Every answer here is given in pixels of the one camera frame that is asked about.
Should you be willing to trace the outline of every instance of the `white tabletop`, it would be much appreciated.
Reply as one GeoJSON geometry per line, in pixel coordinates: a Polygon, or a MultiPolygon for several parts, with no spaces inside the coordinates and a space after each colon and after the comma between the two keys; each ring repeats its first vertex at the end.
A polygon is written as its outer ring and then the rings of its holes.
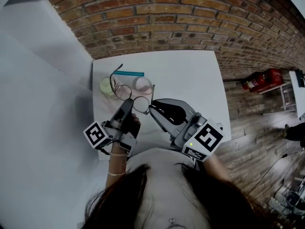
{"type": "MultiPolygon", "coordinates": [[[[224,84],[213,51],[142,52],[93,61],[94,120],[110,120],[122,101],[109,103],[99,91],[100,81],[121,63],[120,71],[143,72],[155,84],[154,99],[172,98],[187,102],[204,118],[224,126],[223,142],[231,140],[231,127],[224,84]]],[[[136,112],[142,123],[133,153],[152,147],[169,148],[169,134],[162,131],[150,115],[136,112]]],[[[109,159],[99,151],[100,160],[109,159]]]]}
{"type": "Polygon", "coordinates": [[[289,75],[295,94],[297,117],[300,118],[305,114],[305,87],[299,87],[299,83],[297,82],[296,74],[294,71],[290,71],[289,75]]]}

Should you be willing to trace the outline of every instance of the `bracelet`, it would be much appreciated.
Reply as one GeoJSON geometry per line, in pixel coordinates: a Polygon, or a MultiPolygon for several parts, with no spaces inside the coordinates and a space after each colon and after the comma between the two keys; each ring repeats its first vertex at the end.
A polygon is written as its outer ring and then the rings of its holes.
{"type": "Polygon", "coordinates": [[[124,157],[124,156],[127,156],[128,153],[126,153],[126,154],[116,154],[116,153],[110,152],[110,155],[115,156],[115,157],[124,157]]]}
{"type": "Polygon", "coordinates": [[[124,173],[122,173],[122,174],[114,174],[114,173],[108,172],[108,174],[109,174],[110,176],[114,176],[114,177],[122,176],[122,175],[124,175],[125,173],[126,173],[126,172],[124,172],[124,173]]]}

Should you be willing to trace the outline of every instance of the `wooden floor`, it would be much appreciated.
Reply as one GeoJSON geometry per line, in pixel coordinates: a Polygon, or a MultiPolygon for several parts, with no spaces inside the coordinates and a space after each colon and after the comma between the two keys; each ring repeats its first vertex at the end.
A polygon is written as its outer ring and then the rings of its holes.
{"type": "MultiPolygon", "coordinates": [[[[231,120],[232,140],[221,144],[216,154],[229,169],[234,183],[248,194],[282,155],[301,151],[299,142],[283,139],[285,124],[301,123],[296,113],[262,115],[280,110],[279,91],[259,95],[243,90],[239,83],[224,83],[231,120]]],[[[264,204],[284,185],[295,187],[293,177],[305,165],[305,152],[280,159],[250,193],[264,204]]]]}

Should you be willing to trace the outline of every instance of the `person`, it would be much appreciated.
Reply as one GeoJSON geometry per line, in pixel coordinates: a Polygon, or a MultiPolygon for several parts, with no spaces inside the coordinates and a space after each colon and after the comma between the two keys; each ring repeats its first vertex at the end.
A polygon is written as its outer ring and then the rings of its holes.
{"type": "Polygon", "coordinates": [[[110,154],[106,189],[88,202],[82,229],[290,228],[238,189],[216,155],[198,170],[172,150],[149,149],[127,162],[113,143],[110,154]]]}
{"type": "Polygon", "coordinates": [[[305,147],[305,123],[298,124],[293,127],[285,125],[283,137],[290,141],[300,142],[301,147],[305,147]]]}

